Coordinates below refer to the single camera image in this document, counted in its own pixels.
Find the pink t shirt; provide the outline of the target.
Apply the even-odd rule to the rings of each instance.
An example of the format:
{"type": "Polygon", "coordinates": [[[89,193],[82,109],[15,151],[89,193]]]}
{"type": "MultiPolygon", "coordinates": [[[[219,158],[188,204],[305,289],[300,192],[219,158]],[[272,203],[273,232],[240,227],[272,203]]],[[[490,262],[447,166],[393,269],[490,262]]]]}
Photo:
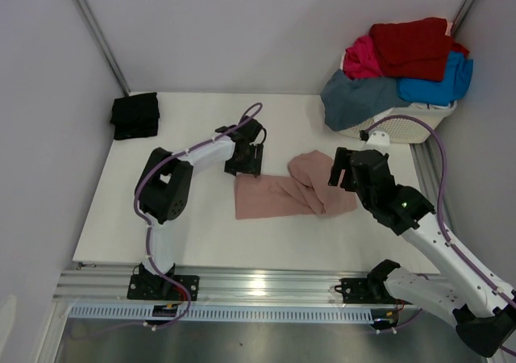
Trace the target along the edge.
{"type": "Polygon", "coordinates": [[[328,185],[333,160],[319,150],[294,157],[287,176],[241,174],[235,179],[235,217],[332,217],[357,208],[356,196],[328,185]]]}

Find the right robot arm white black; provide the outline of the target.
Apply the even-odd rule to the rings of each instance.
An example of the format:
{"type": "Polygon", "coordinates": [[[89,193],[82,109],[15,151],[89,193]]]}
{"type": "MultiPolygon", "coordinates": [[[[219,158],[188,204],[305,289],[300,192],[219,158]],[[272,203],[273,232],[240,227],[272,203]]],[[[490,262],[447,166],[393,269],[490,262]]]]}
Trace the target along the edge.
{"type": "Polygon", "coordinates": [[[385,260],[368,274],[368,295],[414,304],[448,323],[475,353],[492,357],[515,330],[515,288],[487,268],[439,221],[414,187],[395,182],[388,154],[337,148],[329,186],[356,193],[381,225],[417,248],[447,279],[446,286],[385,260]]]}

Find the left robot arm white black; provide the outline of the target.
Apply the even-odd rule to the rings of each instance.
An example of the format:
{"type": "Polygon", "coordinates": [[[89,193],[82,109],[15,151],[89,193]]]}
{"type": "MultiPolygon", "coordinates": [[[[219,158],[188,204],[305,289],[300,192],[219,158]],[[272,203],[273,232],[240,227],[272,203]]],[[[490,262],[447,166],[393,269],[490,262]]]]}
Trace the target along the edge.
{"type": "Polygon", "coordinates": [[[173,237],[168,223],[186,208],[194,175],[212,165],[224,164],[232,176],[261,175],[266,129],[256,120],[243,117],[237,125],[220,127],[205,141],[173,153],[156,148],[150,154],[135,188],[135,213],[148,225],[144,261],[138,265],[128,288],[129,299],[185,301],[194,291],[174,275],[173,237]]]}

